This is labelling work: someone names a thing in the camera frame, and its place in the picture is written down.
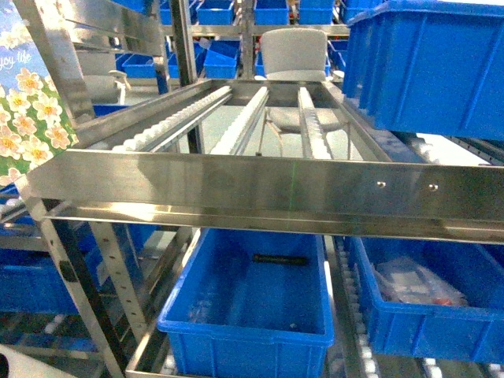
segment blue crate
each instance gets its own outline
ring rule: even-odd
[[[502,6],[385,2],[350,23],[343,91],[379,129],[504,140],[503,20]]]
[[[191,16],[191,23],[195,24],[198,16],[196,15],[196,7],[199,4],[199,0],[194,0],[191,4],[189,4],[189,14]],[[172,24],[172,9],[170,8],[170,0],[166,0],[161,3],[159,6],[161,13],[161,23],[163,25],[171,25]]]
[[[200,25],[231,25],[235,18],[235,2],[231,0],[205,0],[196,12]]]
[[[203,70],[203,65],[205,64],[206,50],[199,46],[199,43],[195,43],[195,60],[196,60],[196,72],[198,75]],[[168,59],[168,71],[171,79],[179,79],[179,65],[176,60],[175,54],[170,54]]]
[[[131,57],[131,54],[116,54],[116,70],[124,72],[123,64]]]
[[[253,254],[308,264],[257,263]],[[205,230],[157,327],[182,374],[317,378],[334,343],[322,238]]]
[[[325,75],[331,75],[331,62],[329,61],[329,56],[325,57]]]
[[[132,55],[124,64],[124,72],[128,77],[150,79],[156,77],[154,60],[145,55]]]
[[[238,72],[239,42],[213,41],[206,52],[205,74],[210,79],[235,79]]]
[[[332,8],[299,8],[300,25],[332,24]]]
[[[262,62],[262,52],[259,51],[255,58],[255,74],[258,76],[266,77],[265,65]]]
[[[334,8],[334,0],[300,0],[299,6],[302,8],[329,9]]]
[[[372,349],[415,358],[504,363],[504,269],[476,244],[346,238]],[[408,256],[465,294],[471,307],[385,302],[371,264]]]
[[[101,104],[101,105],[93,105],[94,114],[96,117],[106,116],[107,114],[111,114],[118,110],[126,109],[127,105],[110,105],[110,104]]]
[[[286,25],[289,23],[287,0],[256,0],[256,25]]]
[[[347,39],[329,41],[328,54],[332,63],[341,71],[347,66]]]
[[[153,0],[112,0],[120,6],[124,6],[141,14],[147,15]]]
[[[87,252],[85,261],[94,284],[100,288],[100,280],[108,276],[100,250],[95,247]],[[0,283],[0,311],[78,313],[47,253],[0,250]]]

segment metal shelf frame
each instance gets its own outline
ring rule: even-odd
[[[298,27],[254,25],[252,0],[243,1],[239,21],[229,27],[190,27],[188,0],[171,0],[170,28],[158,23],[156,1],[150,17],[100,0],[61,0],[59,6],[43,0],[14,1],[22,17],[30,21],[35,43],[61,88],[81,149],[58,155],[18,180],[17,186],[97,355],[113,378],[165,377],[157,368],[166,357],[163,351],[168,347],[167,338],[155,331],[154,316],[197,241],[194,238],[187,246],[193,233],[187,226],[504,243],[504,207],[499,201],[504,195],[501,168],[421,164],[418,156],[390,132],[370,128],[331,83],[247,80],[254,77],[254,39],[274,28]],[[49,14],[57,15],[57,23]],[[98,23],[98,14],[106,15],[108,24]],[[50,23],[59,26],[54,29]],[[305,28],[348,35],[344,25]],[[74,46],[154,56],[162,92],[167,84],[165,36],[170,34],[176,40],[181,89],[93,119]],[[243,80],[197,81],[192,41],[199,35],[242,36]],[[298,108],[304,120],[305,159],[204,155],[199,130],[202,116],[196,112],[191,124],[180,123],[170,130],[172,134],[188,134],[193,154],[174,153],[176,139],[165,143],[168,153],[109,151],[223,86],[232,89],[231,98],[226,99],[228,105],[248,106],[266,87],[257,109]],[[351,134],[359,152],[369,161],[316,159],[326,158],[331,152],[322,140],[320,125],[312,118],[313,110],[320,107],[333,109],[342,128],[348,131],[349,143]],[[236,139],[226,141],[231,147],[229,152],[243,150],[260,117],[245,114],[240,120],[243,127],[237,128]],[[76,236],[70,228],[73,221],[91,222],[107,270],[113,276],[121,319],[125,319],[122,325],[134,335],[131,343],[139,344],[129,364],[125,338],[115,327],[117,322],[107,311],[78,253]],[[126,261],[137,253],[125,236],[127,223],[175,225],[176,235],[151,261],[131,266]],[[328,248],[328,263],[336,277],[333,289],[339,301],[341,277],[335,248]],[[346,319],[348,313],[339,312],[338,316]],[[353,335],[351,321],[343,323],[345,332]],[[362,371],[352,366],[352,360],[358,359],[351,346],[354,341],[346,337],[347,372],[351,378],[361,378]],[[163,353],[151,353],[155,348]]]

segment yellow flower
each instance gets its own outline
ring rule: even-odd
[[[44,80],[46,81],[47,87],[49,88],[50,91],[52,92],[57,91],[56,86],[54,85],[53,78],[50,77],[50,75],[47,75]]]
[[[18,47],[20,40],[14,33],[10,31],[3,31],[0,35],[0,46],[4,46],[6,49],[14,49]]]
[[[32,36],[24,24],[15,24],[11,34],[15,35],[20,45],[32,41]]]
[[[2,105],[0,105],[0,124],[7,124],[11,118],[10,113],[3,109]]]
[[[23,153],[23,146],[21,145],[21,137],[10,131],[6,125],[0,127],[0,156],[8,158],[12,156],[18,160]]]
[[[21,172],[19,172],[16,168],[9,168],[9,174],[7,176],[0,176],[0,186],[6,187],[20,177]]]
[[[28,71],[26,68],[21,69],[21,73],[16,75],[17,86],[28,96],[35,95],[43,88],[44,84],[39,75]]]
[[[77,138],[77,134],[72,135],[72,146],[75,146],[79,142],[79,138]]]
[[[26,93],[18,92],[14,89],[9,89],[7,101],[13,112],[26,114],[26,111],[30,107],[30,102],[26,98]]]
[[[33,135],[37,131],[35,121],[24,114],[14,114],[13,125],[17,128],[19,135]]]
[[[53,157],[53,153],[49,151],[49,145],[34,135],[31,135],[30,139],[24,141],[22,145],[24,147],[23,159],[31,162],[30,169],[38,167]]]
[[[33,102],[33,107],[37,110],[37,118],[45,120],[48,125],[61,121],[60,114],[63,112],[63,109],[58,105],[57,98],[49,98],[46,94],[42,93],[39,96],[39,100]]]
[[[45,135],[50,138],[53,148],[65,150],[70,144],[69,134],[60,124],[54,124],[52,128],[48,128]]]

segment plastic bag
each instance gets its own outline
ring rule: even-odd
[[[382,295],[389,302],[467,306],[460,291],[411,258],[378,264],[374,273]]]

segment poster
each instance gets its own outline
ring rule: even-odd
[[[0,0],[0,187],[76,144],[61,98],[26,24]]]

